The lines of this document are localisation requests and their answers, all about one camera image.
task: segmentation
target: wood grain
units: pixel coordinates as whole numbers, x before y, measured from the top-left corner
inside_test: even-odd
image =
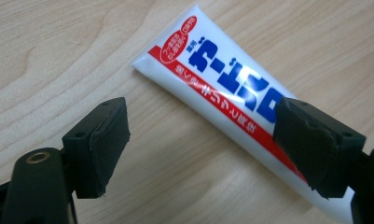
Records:
[[[374,148],[374,1],[0,0],[0,184],[13,163],[125,96],[132,138],[79,223],[333,223],[130,63],[199,4],[300,99]]]

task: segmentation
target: wooden table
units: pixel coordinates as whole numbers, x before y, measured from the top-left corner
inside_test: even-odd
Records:
[[[374,148],[374,1],[0,1],[0,184],[15,160],[126,97],[131,141],[79,223],[331,223],[131,61],[201,9],[301,100]]]

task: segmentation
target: screw hole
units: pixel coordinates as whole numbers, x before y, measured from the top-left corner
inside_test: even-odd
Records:
[[[82,137],[84,135],[85,135],[85,133],[76,133],[75,137]]]
[[[26,159],[29,164],[39,163],[49,158],[50,154],[47,151],[37,152]]]

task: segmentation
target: light wood surface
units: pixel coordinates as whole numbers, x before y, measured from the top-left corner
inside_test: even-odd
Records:
[[[332,223],[130,63],[199,4],[300,99],[374,148],[374,1],[1,1],[0,184],[15,160],[126,97],[131,141],[79,223]]]

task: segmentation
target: printed label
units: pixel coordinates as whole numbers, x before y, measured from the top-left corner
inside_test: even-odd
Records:
[[[269,87],[270,83],[263,77],[257,78],[251,74],[247,76],[245,82],[241,86],[236,80],[236,77],[242,72],[243,65],[238,63],[235,58],[232,58],[229,63],[229,65],[232,66],[230,72],[224,72],[226,65],[215,57],[218,46],[213,41],[202,37],[198,42],[192,40],[187,46],[188,33],[193,30],[196,23],[196,16],[189,17],[183,23],[181,29],[174,32],[166,40],[162,48],[155,46],[148,53],[304,180],[303,175],[298,171],[294,163],[291,162],[286,154],[274,143],[270,133],[250,118],[242,109],[232,103],[223,92],[218,91],[213,85],[210,85],[202,77],[188,68],[188,66],[196,67],[198,71],[203,73],[207,67],[210,67],[220,75],[217,83],[225,87],[231,94],[235,94],[235,96],[243,99],[246,108],[254,111],[257,107],[256,112],[268,122],[273,123],[275,121],[274,104],[279,102],[283,96],[273,87]],[[180,63],[177,60],[177,57],[184,50],[189,53],[193,51],[188,59],[188,64]],[[256,96],[250,90],[254,92],[265,92],[265,96],[258,106],[256,106]]]

